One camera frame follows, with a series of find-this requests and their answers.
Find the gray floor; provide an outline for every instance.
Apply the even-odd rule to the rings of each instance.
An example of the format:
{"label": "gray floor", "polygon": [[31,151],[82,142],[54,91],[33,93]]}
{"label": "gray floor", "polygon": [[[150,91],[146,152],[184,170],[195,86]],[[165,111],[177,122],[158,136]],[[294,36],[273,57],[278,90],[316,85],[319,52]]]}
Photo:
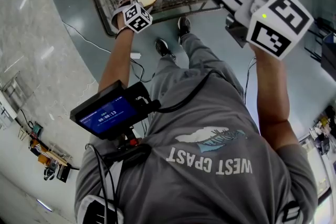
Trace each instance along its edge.
{"label": "gray floor", "polygon": [[[314,17],[322,16],[335,20],[335,0],[300,0]],[[80,32],[97,45],[112,49],[114,40],[109,38],[102,28],[92,0],[55,0],[61,18],[79,28]],[[192,32],[212,48],[223,60],[227,61],[236,73],[241,84],[245,85],[247,66],[253,54],[248,47],[240,49],[229,34],[224,31],[225,11],[199,14],[191,17]],[[133,52],[140,52],[139,60],[145,68],[145,79],[155,72],[159,55],[154,49],[157,37],[165,39],[170,49],[177,54],[181,67],[187,66],[187,57],[177,44],[177,20],[151,26],[135,36]],[[69,31],[72,40],[93,76],[99,81],[108,54],[84,42],[78,34]],[[288,91],[291,102],[290,121],[298,137],[304,135],[314,118],[323,110],[336,94],[336,83],[327,75],[317,62],[304,51],[304,45],[314,46],[314,38],[306,34],[301,43],[285,58],[288,70]],[[136,82],[131,76],[130,84]],[[252,70],[247,94],[247,107],[257,121],[256,112],[256,76]]]}

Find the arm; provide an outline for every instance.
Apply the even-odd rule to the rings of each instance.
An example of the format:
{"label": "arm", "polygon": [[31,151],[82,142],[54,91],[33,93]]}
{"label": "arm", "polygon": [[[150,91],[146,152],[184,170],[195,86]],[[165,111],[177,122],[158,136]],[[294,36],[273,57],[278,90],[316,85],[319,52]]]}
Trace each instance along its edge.
{"label": "arm", "polygon": [[286,71],[283,62],[251,45],[257,58],[257,109],[262,137],[277,150],[283,146],[299,144],[289,117]]}
{"label": "arm", "polygon": [[[118,15],[119,29],[124,26],[122,13]],[[103,76],[99,82],[98,92],[120,80],[128,85],[130,77],[131,48],[134,32],[130,29],[122,31],[115,40],[114,49],[105,67]]]}

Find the wall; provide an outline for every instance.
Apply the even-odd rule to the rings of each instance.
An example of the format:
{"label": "wall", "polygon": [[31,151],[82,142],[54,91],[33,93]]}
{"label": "wall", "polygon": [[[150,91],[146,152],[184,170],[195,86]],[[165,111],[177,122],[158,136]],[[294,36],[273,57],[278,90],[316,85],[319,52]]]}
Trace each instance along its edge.
{"label": "wall", "polygon": [[71,224],[56,212],[46,210],[1,173],[0,185],[0,217],[6,224]]}
{"label": "wall", "polygon": [[[8,223],[36,223],[31,222],[32,219],[38,217],[35,212],[29,214],[27,212],[30,210],[19,209],[21,207],[28,207],[27,201],[24,199],[31,196],[41,199],[45,204],[54,208],[59,214],[69,219],[69,223],[75,223],[73,203],[78,172],[75,170],[70,171],[66,183],[56,178],[52,181],[45,181],[43,179],[44,165],[37,162],[37,157],[28,150],[28,137],[23,141],[17,137],[19,129],[19,125],[13,122],[10,128],[0,131],[0,172],[2,173],[0,177],[1,216],[5,214],[8,216],[8,219],[11,220],[11,216],[13,215],[11,208],[13,204],[18,202],[20,205],[14,208],[15,210],[17,209],[18,212],[22,211],[22,214],[18,214],[18,216],[15,217],[17,222]],[[10,182],[17,187],[10,185],[8,181],[6,182],[4,177],[9,178],[11,180]],[[35,200],[32,199],[32,206],[35,206],[34,203]],[[19,221],[17,218],[21,216],[25,217]]]}

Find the floor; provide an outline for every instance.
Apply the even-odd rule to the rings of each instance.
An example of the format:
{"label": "floor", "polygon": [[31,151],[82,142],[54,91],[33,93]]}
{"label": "floor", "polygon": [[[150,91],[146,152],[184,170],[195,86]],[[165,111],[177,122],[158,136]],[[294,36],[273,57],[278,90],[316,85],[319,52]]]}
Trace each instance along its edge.
{"label": "floor", "polygon": [[[300,0],[314,17],[322,16],[336,24],[335,0]],[[89,133],[69,120],[69,112],[96,93],[108,54],[85,42],[61,20],[76,27],[87,39],[111,49],[108,37],[92,0],[0,0],[0,81],[5,83],[18,71],[33,93],[23,110],[29,120],[44,127],[42,140],[56,144],[72,156],[72,164],[80,166]],[[252,51],[241,49],[224,31],[225,11],[191,16],[192,32],[208,45],[219,58],[227,61],[242,85],[246,82]],[[140,52],[139,63],[145,68],[144,79],[155,72],[159,55],[154,49],[157,37],[165,39],[177,55],[178,64],[186,67],[188,59],[177,44],[176,20],[151,26],[136,35],[133,52]],[[303,136],[315,117],[336,95],[336,82],[303,49],[313,46],[306,34],[300,44],[285,58],[291,103],[290,122],[298,137]],[[132,74],[130,84],[137,81]],[[256,74],[252,69],[247,93],[247,107],[257,121]],[[24,122],[22,114],[19,119]],[[141,125],[136,130],[142,133]],[[59,204],[69,216],[69,203]]]}

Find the blue screen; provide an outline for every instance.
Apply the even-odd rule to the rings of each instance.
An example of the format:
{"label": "blue screen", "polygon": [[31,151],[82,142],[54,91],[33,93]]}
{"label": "blue screen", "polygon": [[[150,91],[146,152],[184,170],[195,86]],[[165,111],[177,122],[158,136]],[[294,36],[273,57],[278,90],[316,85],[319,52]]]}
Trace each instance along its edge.
{"label": "blue screen", "polygon": [[118,97],[79,121],[100,134],[134,115],[136,111],[129,102],[124,97]]}

